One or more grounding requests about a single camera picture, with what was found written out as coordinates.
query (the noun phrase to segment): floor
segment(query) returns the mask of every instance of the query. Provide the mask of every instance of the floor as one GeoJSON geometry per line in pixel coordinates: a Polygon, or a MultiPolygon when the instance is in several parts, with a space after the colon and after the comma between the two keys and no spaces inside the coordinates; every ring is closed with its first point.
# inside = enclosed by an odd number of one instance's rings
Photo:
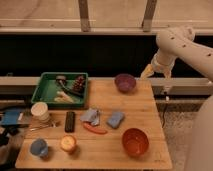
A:
{"type": "Polygon", "coordinates": [[[157,103],[173,164],[173,169],[169,171],[183,171],[190,133],[203,101],[204,99],[157,103]]]}
{"type": "MultiPolygon", "coordinates": [[[[169,171],[183,170],[193,122],[203,101],[204,99],[171,100],[167,103],[162,99],[156,100],[173,163],[173,169],[169,171]]],[[[15,161],[24,134],[25,130],[20,129],[19,135],[10,140],[12,143],[9,146],[0,148],[0,156],[4,156],[1,157],[0,164],[15,161]]]]}
{"type": "MultiPolygon", "coordinates": [[[[89,0],[91,26],[140,28],[146,2],[89,0]]],[[[212,6],[211,0],[158,1],[152,26],[191,25],[212,29],[212,6]]],[[[80,28],[79,16],[77,0],[0,0],[1,27],[80,28]]]]}

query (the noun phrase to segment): toy food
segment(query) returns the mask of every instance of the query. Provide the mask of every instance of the toy food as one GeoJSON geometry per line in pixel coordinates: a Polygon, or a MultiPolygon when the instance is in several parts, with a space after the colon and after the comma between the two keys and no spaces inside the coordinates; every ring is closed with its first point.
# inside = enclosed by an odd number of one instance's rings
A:
{"type": "Polygon", "coordinates": [[[72,135],[65,135],[61,139],[61,149],[68,152],[68,153],[73,153],[74,150],[76,149],[76,139],[72,135]]]}
{"type": "Polygon", "coordinates": [[[89,122],[83,122],[83,127],[96,134],[106,134],[107,133],[107,130],[94,127],[94,126],[90,125],[89,122]]]}

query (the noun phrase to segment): orange cup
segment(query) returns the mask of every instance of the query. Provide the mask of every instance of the orange cup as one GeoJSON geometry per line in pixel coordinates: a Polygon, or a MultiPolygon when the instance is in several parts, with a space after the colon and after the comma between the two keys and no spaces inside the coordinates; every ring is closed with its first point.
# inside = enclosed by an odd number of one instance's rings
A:
{"type": "Polygon", "coordinates": [[[77,147],[76,138],[72,135],[65,135],[61,139],[60,146],[62,150],[69,154],[72,154],[77,147]]]}

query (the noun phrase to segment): blue object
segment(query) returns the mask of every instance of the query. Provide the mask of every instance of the blue object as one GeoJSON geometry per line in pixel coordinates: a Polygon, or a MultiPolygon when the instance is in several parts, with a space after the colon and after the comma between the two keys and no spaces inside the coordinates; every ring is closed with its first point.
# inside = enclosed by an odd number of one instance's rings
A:
{"type": "Polygon", "coordinates": [[[6,125],[17,125],[18,124],[18,118],[20,113],[22,112],[22,109],[7,109],[4,112],[4,115],[2,117],[2,120],[0,122],[0,125],[6,126],[6,125]]]}
{"type": "Polygon", "coordinates": [[[30,152],[38,157],[45,157],[48,154],[48,145],[42,138],[38,138],[30,146],[30,152]]]}
{"type": "Polygon", "coordinates": [[[121,121],[124,119],[124,114],[120,111],[113,112],[110,118],[107,120],[107,124],[116,129],[119,127],[121,121]]]}

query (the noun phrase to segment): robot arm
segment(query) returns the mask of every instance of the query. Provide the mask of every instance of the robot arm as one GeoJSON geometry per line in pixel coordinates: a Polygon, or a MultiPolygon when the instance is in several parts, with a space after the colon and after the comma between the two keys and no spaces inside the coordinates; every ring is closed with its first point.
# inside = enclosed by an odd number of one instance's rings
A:
{"type": "Polygon", "coordinates": [[[213,81],[213,49],[192,42],[194,31],[191,27],[169,28],[157,34],[158,52],[152,59],[153,71],[168,73],[175,59],[179,57],[192,68],[213,81]]]}
{"type": "MultiPolygon", "coordinates": [[[[213,49],[193,43],[194,35],[193,29],[189,27],[169,28],[159,32],[156,39],[159,50],[152,59],[151,70],[168,76],[175,59],[179,57],[213,81],[213,49]]],[[[203,103],[197,113],[188,145],[184,171],[213,170],[212,130],[213,95],[203,103]]]]}

